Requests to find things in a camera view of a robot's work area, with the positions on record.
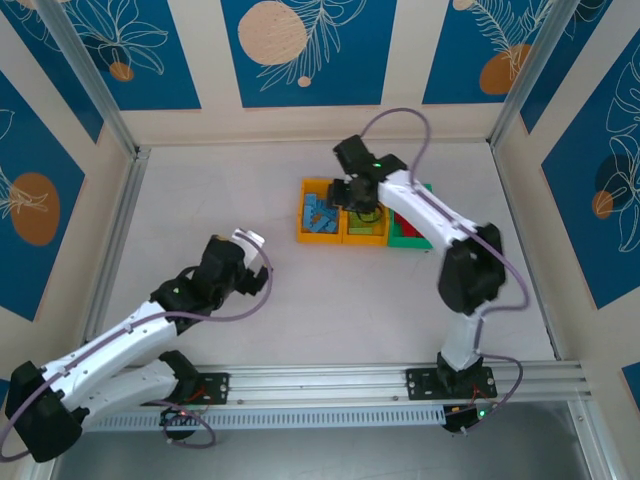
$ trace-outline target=white floor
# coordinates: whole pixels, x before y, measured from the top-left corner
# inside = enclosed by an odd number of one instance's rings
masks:
[[[275,267],[272,298],[251,318],[198,325],[169,348],[180,349],[196,365],[434,361],[455,315],[437,293],[437,255],[296,242],[302,178],[342,176],[334,143],[155,148],[104,329],[163,281],[197,264],[211,234],[243,227],[266,238]],[[377,154],[391,152],[407,163],[418,146],[415,141],[370,144]],[[496,224],[508,258],[529,280],[485,143],[434,143],[418,177],[461,214],[478,224]],[[509,278],[500,301],[520,299]],[[255,301],[236,294],[217,313],[238,313]],[[535,302],[525,313],[491,317],[482,349],[521,360],[553,359]]]

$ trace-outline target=wall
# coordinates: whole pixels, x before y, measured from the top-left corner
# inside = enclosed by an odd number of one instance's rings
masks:
[[[13,184],[0,188],[2,199],[20,198],[13,173],[20,168],[48,172],[57,189],[48,191],[44,203],[38,204],[36,197],[29,195],[24,198],[31,203],[23,201],[19,211],[14,205],[5,218],[0,216],[3,290],[9,289],[12,297],[27,296],[35,288],[29,284],[32,277],[44,274],[46,283],[43,295],[36,292],[36,304],[25,308],[3,292],[0,304],[10,306],[0,307],[0,378],[8,379],[12,370],[27,360],[40,365],[77,345],[129,162],[108,129],[95,137],[90,134],[91,129],[78,119],[87,118],[87,110],[70,108],[68,99],[48,80],[2,13],[0,44],[0,109],[10,102],[12,111],[15,105],[24,104],[14,112],[10,128],[5,131],[9,125],[5,122],[0,132],[0,167]],[[11,116],[8,111],[5,108],[6,118]],[[23,120],[25,115],[31,115],[28,122]],[[64,165],[58,163],[62,157],[67,160]],[[33,193],[30,188],[34,185],[27,182],[20,191]],[[54,192],[56,202],[52,200]],[[43,212],[47,215],[37,217]],[[48,228],[52,212],[59,213],[59,221],[56,218],[52,227],[53,240],[38,237]],[[37,218],[39,223],[21,226],[29,215],[35,215],[31,220]],[[37,260],[41,254],[46,254],[51,265]],[[3,423],[4,415],[0,417],[0,425]],[[4,453],[22,449],[17,435],[12,434]],[[0,477],[10,478],[16,468],[15,464],[1,465]]]
[[[136,139],[157,145],[340,138],[398,105],[422,106],[437,137],[486,138],[553,1],[93,4],[61,3]],[[406,116],[372,135],[423,131]]]
[[[640,44],[638,15],[635,0],[614,0],[553,98],[553,92],[548,95],[551,102],[531,133],[518,119],[497,147],[560,345],[567,358],[581,360],[623,462],[635,474],[640,472],[640,413],[621,368],[640,361],[638,252],[630,248],[635,240],[629,243],[637,209],[634,195],[623,197],[635,190],[618,187],[623,177],[635,177],[638,154],[609,141],[624,136],[632,144],[638,134],[632,114],[638,99],[625,93],[632,91],[628,82],[640,81],[637,62],[625,69]],[[618,62],[623,52],[625,61]],[[544,89],[545,81],[541,77],[534,89]],[[614,99],[630,110],[625,110],[630,124],[612,116]],[[612,151],[614,160],[607,156]],[[608,172],[604,181],[603,172]]]

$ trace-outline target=white tabletop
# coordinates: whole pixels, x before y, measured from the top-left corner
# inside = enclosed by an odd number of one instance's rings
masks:
[[[197,325],[164,350],[196,365],[432,362],[455,316],[437,292],[441,258],[419,250],[296,242],[301,180],[341,177],[337,142],[154,148],[113,289],[104,328],[148,299],[183,268],[197,264],[209,237],[236,227],[265,237],[275,268],[264,308],[245,320]],[[376,154],[413,160],[415,141],[369,144]],[[434,143],[418,178],[478,224],[492,222],[507,257],[531,285],[493,157],[485,143]],[[512,278],[501,303],[521,300]],[[218,315],[256,302],[233,294]],[[538,304],[488,319],[487,353],[550,360]]]

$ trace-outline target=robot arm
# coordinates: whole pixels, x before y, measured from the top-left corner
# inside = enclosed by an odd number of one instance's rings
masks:
[[[376,158],[358,135],[333,151],[350,178],[335,180],[329,187],[331,204],[359,213],[372,213],[382,204],[402,215],[444,257],[438,291],[444,303],[461,315],[450,324],[438,355],[438,376],[452,397],[463,396],[482,364],[475,348],[479,307],[495,300],[506,280],[502,263],[465,230],[499,252],[500,232],[491,224],[477,226],[422,185],[412,184],[406,164],[394,155]]]
[[[213,236],[200,265],[164,282],[149,301],[118,325],[41,368],[26,362],[14,370],[5,408],[9,418],[44,382],[56,373],[64,373],[15,424],[34,459],[43,462],[55,458],[76,442],[83,428],[115,411],[159,399],[176,403],[191,396],[198,372],[177,351],[166,352],[132,372],[117,373],[200,322],[171,316],[171,312],[209,316],[233,291],[251,295],[259,292],[269,275],[266,267],[254,266],[259,256],[255,245],[262,248],[263,244],[260,236],[243,230],[236,230],[230,240]],[[152,315],[157,318],[145,320]],[[96,353],[66,370],[75,358],[92,350]]]

